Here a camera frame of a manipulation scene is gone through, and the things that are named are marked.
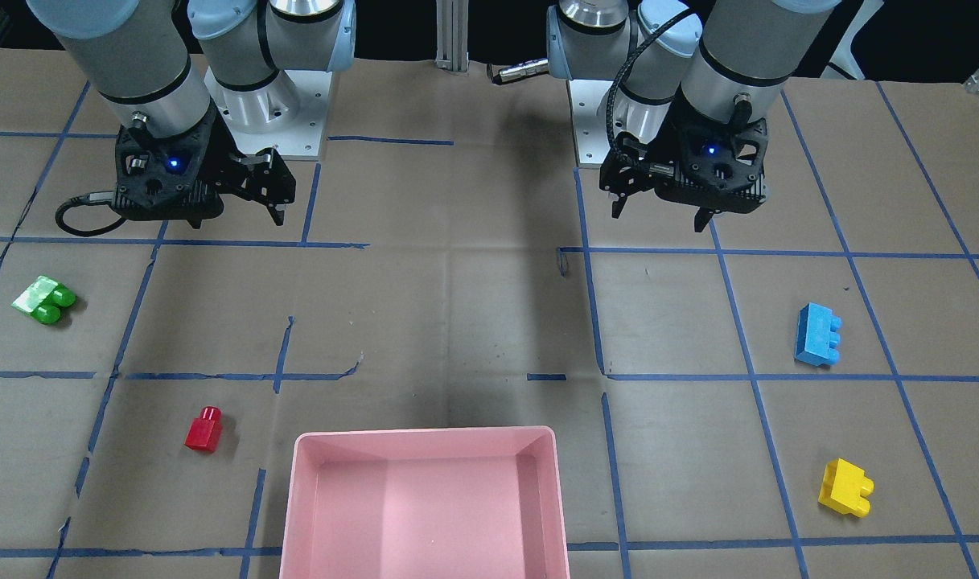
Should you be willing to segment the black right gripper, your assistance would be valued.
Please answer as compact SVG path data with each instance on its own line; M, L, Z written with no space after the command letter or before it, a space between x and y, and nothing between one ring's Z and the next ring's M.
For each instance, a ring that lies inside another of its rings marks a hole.
M297 193L278 150L242 154L213 104L194 127L172 137L154 134L151 117L135 111L118 133L115 161L113 210L126 220L202 223L224 211L222 195L236 195L264 206L282 227Z

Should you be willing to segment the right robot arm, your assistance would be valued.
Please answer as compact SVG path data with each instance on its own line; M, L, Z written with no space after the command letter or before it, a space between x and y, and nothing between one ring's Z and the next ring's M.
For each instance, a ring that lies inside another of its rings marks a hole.
M188 1L208 69L195 69L176 1L31 1L118 118L115 184L56 209L67 234L77 207L126 221L183 220L200 228L235 195L276 226L297 197L287 160L313 160L332 73L356 53L353 1Z

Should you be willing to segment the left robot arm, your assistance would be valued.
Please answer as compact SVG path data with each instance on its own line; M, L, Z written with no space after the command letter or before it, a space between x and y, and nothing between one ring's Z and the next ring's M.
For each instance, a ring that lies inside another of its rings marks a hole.
M767 114L834 1L559 1L547 16L552 77L599 81L607 151L600 191L620 217L635 194L695 207L701 232L768 198Z

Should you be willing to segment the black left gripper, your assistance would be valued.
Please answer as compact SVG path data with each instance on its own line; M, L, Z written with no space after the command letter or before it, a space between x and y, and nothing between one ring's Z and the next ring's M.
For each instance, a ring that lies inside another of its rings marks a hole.
M732 105L724 121L715 121L677 94L650 143L618 134L599 176L611 217L620 219L632 195L652 190L661 200L697 208L693 228L702 233L718 213L747 214L764 204L767 121L750 120L746 95L733 96Z

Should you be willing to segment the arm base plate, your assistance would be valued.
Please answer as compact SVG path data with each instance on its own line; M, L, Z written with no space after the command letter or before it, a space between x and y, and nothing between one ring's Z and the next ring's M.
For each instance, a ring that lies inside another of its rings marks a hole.
M571 129L578 167L598 169L610 144L607 139L606 106L611 82L606 80L569 80ZM629 98L622 89L615 93L614 132L629 129L641 135L650 106Z
M319 160L325 139L334 73L280 71L271 84L233 91L211 69L205 84L244 154L275 148L284 160Z

